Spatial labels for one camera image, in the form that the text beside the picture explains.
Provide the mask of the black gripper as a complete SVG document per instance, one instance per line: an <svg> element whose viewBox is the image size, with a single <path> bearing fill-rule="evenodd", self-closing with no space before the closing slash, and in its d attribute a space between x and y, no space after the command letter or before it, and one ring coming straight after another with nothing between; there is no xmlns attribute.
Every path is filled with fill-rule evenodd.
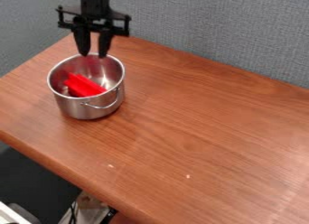
<svg viewBox="0 0 309 224"><path fill-rule="evenodd" d="M99 33L98 51L104 58L114 35L130 35L130 16L115 11L110 0L80 0L79 5L56 8L58 27L74 32L79 54L87 56L91 49L91 33Z"/></svg>

